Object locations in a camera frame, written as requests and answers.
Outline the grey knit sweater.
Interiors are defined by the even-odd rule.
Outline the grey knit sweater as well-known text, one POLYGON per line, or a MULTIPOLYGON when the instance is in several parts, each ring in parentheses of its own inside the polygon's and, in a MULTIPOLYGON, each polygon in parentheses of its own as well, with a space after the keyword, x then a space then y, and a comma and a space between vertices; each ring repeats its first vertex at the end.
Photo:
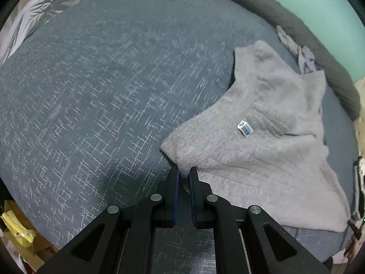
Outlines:
POLYGON ((259 205, 285 226, 342 232, 350 207, 327 161, 325 91, 323 71, 298 74, 265 41, 236 48, 232 86, 161 149, 233 205, 259 205))

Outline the yellow plastic bag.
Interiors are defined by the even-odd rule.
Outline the yellow plastic bag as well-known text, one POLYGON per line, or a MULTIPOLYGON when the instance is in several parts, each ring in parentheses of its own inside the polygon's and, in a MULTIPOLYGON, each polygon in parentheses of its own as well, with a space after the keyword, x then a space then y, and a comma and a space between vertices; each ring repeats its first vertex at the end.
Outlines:
POLYGON ((37 232, 15 201, 4 201, 1 220, 21 246, 28 249, 33 245, 37 232))

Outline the cream tufted headboard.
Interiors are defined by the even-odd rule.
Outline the cream tufted headboard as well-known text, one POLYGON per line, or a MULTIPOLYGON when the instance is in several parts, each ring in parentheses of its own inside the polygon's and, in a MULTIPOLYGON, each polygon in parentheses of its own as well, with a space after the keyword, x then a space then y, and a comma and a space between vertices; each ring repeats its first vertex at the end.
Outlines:
POLYGON ((359 156, 365 156, 365 79, 355 83, 355 88, 360 95, 360 116, 355 120, 354 127, 358 144, 359 156))

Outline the blue patterned bed sheet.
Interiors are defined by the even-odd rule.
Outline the blue patterned bed sheet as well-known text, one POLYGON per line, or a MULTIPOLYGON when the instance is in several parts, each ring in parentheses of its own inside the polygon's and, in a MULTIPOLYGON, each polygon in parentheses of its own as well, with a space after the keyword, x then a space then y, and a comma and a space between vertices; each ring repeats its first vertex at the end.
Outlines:
POLYGON ((109 75, 1 73, 1 179, 22 212, 62 247, 111 204, 155 191, 170 163, 160 145, 233 82, 234 50, 269 43, 295 60, 274 26, 232 0, 169 0, 167 47, 109 75))

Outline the dark grey rolled duvet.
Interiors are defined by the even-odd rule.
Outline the dark grey rolled duvet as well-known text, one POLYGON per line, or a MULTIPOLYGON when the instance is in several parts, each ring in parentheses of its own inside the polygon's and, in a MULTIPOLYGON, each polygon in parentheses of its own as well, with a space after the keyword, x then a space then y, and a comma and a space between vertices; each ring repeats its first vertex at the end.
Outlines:
POLYGON ((276 27, 279 25, 299 45, 306 45, 314 53, 317 67, 323 69, 329 86, 352 121, 360 116, 360 95, 348 71, 329 53, 305 23, 276 0, 232 0, 264 18, 276 27))

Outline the blue checked cloth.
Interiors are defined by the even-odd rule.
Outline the blue checked cloth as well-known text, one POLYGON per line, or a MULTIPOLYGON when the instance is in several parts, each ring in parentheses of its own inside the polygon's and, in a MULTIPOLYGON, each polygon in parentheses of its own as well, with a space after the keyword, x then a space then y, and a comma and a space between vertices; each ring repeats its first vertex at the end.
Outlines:
POLYGON ((299 48, 297 63, 302 75, 315 72, 317 70, 315 66, 314 53, 307 46, 299 48))

